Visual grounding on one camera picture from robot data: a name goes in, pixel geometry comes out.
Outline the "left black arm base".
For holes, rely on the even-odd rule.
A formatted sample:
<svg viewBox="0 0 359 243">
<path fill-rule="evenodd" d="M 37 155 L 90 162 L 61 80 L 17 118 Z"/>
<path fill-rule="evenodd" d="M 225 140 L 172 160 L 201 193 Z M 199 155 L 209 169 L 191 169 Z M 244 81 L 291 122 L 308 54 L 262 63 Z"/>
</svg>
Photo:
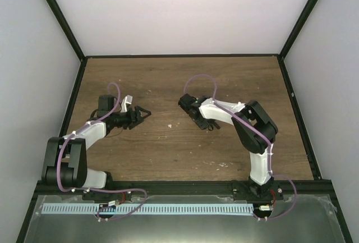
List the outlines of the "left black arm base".
<svg viewBox="0 0 359 243">
<path fill-rule="evenodd" d="M 85 192 L 84 198 L 94 198 L 98 201 L 126 200 L 131 197 L 133 190 L 132 185 L 124 181 L 110 180 L 105 183 L 104 188 L 82 187 Z"/>
</svg>

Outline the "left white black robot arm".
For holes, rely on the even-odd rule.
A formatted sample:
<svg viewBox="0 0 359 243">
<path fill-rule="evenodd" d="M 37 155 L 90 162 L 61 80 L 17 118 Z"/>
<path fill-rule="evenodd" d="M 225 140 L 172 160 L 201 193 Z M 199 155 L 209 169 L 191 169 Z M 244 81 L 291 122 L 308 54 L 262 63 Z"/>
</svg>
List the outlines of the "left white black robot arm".
<svg viewBox="0 0 359 243">
<path fill-rule="evenodd" d="M 151 116 L 150 111 L 140 106 L 131 108 L 131 103 L 130 95 L 121 102 L 113 95 L 101 95 L 98 108 L 83 127 L 68 135 L 50 138 L 45 151 L 42 183 L 56 185 L 63 192 L 95 189 L 100 199 L 109 200 L 115 188 L 110 183 L 111 174 L 89 168 L 86 152 L 114 128 L 131 130 Z"/>
</svg>

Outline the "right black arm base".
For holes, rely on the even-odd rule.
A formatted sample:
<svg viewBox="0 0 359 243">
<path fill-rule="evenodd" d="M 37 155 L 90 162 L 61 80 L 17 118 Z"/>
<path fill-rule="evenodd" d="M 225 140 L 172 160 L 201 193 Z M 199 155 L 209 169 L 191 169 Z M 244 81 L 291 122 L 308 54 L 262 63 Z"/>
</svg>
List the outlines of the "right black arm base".
<svg viewBox="0 0 359 243">
<path fill-rule="evenodd" d="M 247 180 L 232 182 L 232 192 L 244 195 L 246 198 L 265 200 L 272 198 L 273 195 L 276 199 L 282 200 L 283 194 L 278 192 L 280 185 L 274 179 L 269 177 L 269 180 L 263 185 L 256 183 L 250 176 Z"/>
</svg>

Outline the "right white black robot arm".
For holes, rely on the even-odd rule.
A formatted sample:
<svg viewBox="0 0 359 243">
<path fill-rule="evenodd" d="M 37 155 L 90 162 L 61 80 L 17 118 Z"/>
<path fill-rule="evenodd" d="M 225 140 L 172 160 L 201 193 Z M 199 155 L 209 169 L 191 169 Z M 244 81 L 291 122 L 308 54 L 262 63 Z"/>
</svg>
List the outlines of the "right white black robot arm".
<svg viewBox="0 0 359 243">
<path fill-rule="evenodd" d="M 274 181 L 271 158 L 278 128 L 263 107 L 255 100 L 228 103 L 205 95 L 195 98 L 189 94 L 180 97 L 178 105 L 202 130 L 219 129 L 219 121 L 234 126 L 243 147 L 250 154 L 250 195 L 257 200 L 265 198 Z"/>
</svg>

